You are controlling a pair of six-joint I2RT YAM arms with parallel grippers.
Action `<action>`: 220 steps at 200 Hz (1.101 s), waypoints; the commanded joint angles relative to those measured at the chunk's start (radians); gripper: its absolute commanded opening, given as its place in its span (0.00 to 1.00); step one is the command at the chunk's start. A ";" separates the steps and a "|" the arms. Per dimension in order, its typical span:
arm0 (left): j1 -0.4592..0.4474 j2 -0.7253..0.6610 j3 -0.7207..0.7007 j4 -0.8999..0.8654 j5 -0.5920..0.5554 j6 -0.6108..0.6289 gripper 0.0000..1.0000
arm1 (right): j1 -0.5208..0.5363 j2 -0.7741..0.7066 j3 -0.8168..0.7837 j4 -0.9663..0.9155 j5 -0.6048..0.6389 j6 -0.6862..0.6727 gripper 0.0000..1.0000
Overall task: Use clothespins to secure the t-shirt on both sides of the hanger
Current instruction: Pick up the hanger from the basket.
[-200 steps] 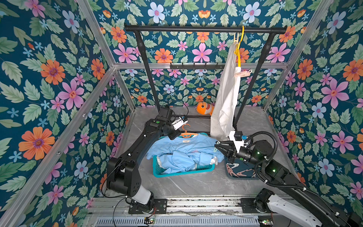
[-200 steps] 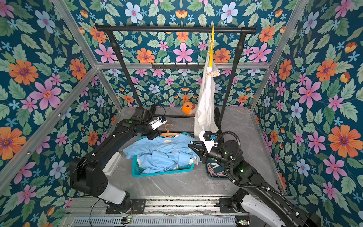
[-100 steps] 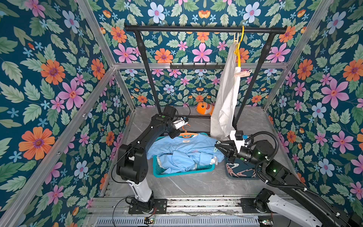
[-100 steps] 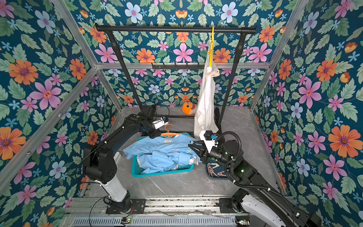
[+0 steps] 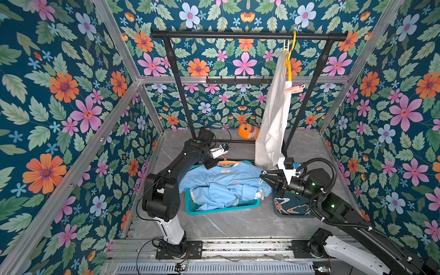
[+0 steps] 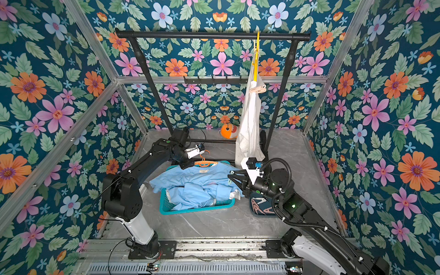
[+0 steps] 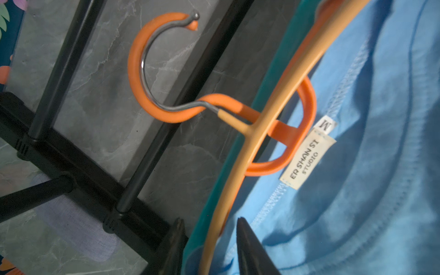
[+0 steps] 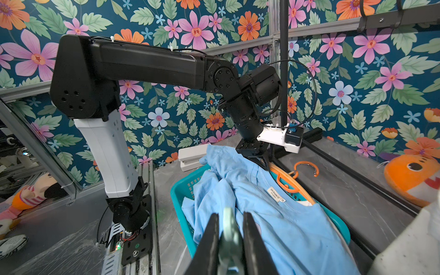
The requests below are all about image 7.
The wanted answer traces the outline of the tan orange plastic hanger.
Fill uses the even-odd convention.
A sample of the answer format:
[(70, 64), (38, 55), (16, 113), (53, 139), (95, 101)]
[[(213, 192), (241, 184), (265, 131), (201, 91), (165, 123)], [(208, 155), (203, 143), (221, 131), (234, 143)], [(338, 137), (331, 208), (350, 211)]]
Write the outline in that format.
[(227, 112), (219, 111), (218, 117), (242, 133), (245, 136), (245, 143), (239, 152), (213, 213), (203, 246), (198, 274), (207, 275), (210, 270), (217, 239), (241, 187), (245, 172), (253, 161), (270, 127), (310, 70), (367, 3), (367, 1), (343, 1), (340, 7), (331, 13), (330, 18), (324, 21), (322, 26), (314, 26), (310, 30), (301, 47), (293, 56), (291, 68), (281, 78), (256, 122), (248, 125)]

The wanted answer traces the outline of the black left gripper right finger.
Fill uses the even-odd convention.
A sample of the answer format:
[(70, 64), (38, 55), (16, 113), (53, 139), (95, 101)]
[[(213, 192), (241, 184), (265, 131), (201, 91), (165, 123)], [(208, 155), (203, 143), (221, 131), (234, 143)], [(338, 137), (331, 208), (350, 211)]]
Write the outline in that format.
[(236, 235), (241, 275), (280, 275), (251, 226), (243, 217), (237, 220)]

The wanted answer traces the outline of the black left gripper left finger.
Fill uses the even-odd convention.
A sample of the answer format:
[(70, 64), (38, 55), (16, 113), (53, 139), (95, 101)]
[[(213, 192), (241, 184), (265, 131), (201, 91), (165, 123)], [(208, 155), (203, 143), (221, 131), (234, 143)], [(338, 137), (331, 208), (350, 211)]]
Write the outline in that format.
[(186, 244), (184, 220), (177, 218), (141, 275), (179, 275)]

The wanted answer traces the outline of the light blue garment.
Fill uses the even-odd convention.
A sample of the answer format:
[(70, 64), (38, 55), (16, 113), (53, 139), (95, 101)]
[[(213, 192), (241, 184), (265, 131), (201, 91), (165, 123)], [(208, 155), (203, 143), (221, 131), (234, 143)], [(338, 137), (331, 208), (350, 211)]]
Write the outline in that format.
[(372, 1), (312, 76), (335, 144), (298, 190), (246, 188), (212, 275), (236, 275), (245, 217), (284, 275), (440, 272), (440, 3)]

